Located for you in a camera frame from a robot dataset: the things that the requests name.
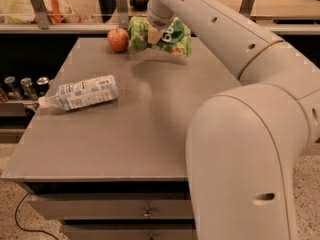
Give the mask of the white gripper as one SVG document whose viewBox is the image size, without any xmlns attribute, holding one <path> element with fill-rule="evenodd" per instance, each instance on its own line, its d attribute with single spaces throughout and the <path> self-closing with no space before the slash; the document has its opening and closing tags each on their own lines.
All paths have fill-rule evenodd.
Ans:
<svg viewBox="0 0 320 240">
<path fill-rule="evenodd" d="M 148 42 L 157 44 L 162 38 L 161 29 L 168 28 L 175 15 L 171 9 L 163 5 L 158 0 L 149 0 L 147 5 L 147 20 L 152 25 L 148 27 Z"/>
</svg>

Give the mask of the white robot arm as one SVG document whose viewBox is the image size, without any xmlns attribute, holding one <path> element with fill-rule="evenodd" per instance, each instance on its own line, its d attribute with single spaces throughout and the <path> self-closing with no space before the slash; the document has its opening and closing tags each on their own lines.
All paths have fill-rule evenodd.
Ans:
<svg viewBox="0 0 320 240">
<path fill-rule="evenodd" d="M 150 0 L 179 17 L 240 82 L 194 114 L 186 167 L 198 240 L 298 240 L 297 157 L 320 134 L 319 70 L 281 37 L 217 0 Z"/>
</svg>

